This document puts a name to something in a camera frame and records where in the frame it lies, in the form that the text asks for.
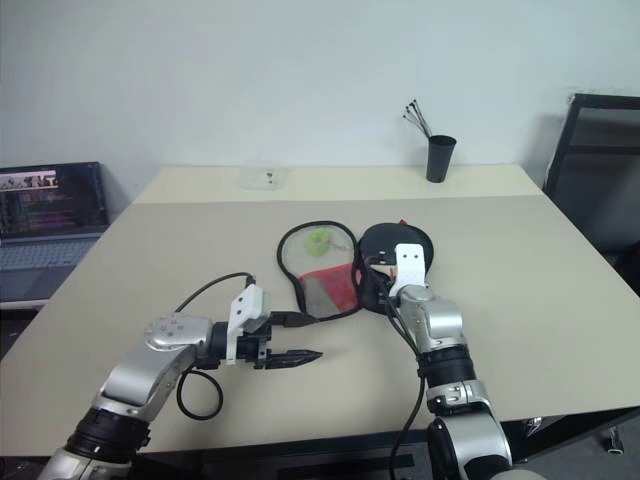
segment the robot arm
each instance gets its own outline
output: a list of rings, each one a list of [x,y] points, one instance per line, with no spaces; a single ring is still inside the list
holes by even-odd
[[[275,312],[274,323],[286,323]],[[218,368],[238,359],[254,368],[289,368],[322,354],[289,350],[271,354],[269,297],[255,284],[231,304],[229,322],[171,313],[152,322],[144,337],[109,374],[91,408],[65,447],[58,449],[40,480],[125,478],[136,452],[149,442],[156,418],[183,372]]]
[[[512,470],[509,443],[484,383],[476,378],[462,316],[453,302],[425,285],[422,247],[398,244],[391,289],[419,350],[418,375],[427,382],[429,455],[438,479],[540,480]]]

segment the laptop keyboard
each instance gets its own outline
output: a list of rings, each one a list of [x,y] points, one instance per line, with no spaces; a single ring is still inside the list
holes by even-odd
[[[3,247],[0,249],[0,269],[73,267],[80,263],[93,244],[84,241]]]

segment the laptop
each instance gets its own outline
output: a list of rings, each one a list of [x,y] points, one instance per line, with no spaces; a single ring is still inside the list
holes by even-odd
[[[0,168],[0,302],[50,298],[108,226],[99,163]]]

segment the mesh bag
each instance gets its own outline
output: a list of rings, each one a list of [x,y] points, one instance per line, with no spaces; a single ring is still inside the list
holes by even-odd
[[[298,225],[282,237],[276,258],[293,285],[302,313],[322,321],[360,309],[356,252],[353,233],[329,220]]]

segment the chair backrest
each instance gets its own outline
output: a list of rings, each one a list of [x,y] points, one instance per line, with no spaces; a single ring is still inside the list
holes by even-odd
[[[543,190],[607,258],[640,241],[640,97],[575,95]]]

